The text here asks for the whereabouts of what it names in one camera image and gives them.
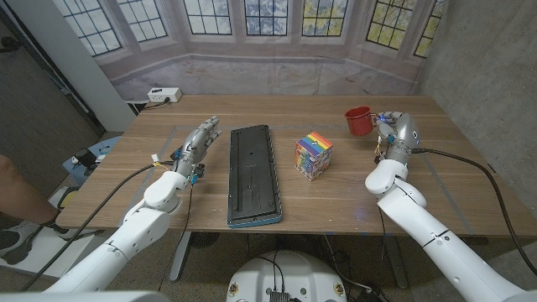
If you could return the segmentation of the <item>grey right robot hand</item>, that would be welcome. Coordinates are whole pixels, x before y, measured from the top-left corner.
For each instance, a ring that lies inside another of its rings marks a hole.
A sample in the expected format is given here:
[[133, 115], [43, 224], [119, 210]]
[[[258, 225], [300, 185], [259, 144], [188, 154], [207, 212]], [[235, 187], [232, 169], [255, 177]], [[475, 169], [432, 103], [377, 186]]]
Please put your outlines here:
[[415, 120], [406, 112], [380, 112], [374, 119], [378, 135], [388, 142], [386, 159], [407, 165], [410, 155], [420, 142]]

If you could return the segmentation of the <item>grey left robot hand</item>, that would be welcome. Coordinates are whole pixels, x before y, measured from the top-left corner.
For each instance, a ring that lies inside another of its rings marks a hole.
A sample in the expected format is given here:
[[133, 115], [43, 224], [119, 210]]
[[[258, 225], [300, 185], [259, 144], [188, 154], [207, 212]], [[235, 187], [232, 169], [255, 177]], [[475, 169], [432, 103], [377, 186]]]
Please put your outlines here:
[[187, 136], [180, 149], [180, 156], [175, 160], [174, 172], [184, 177], [193, 173], [196, 166], [205, 158], [207, 149], [222, 134], [217, 127], [218, 123], [218, 116], [212, 116]]

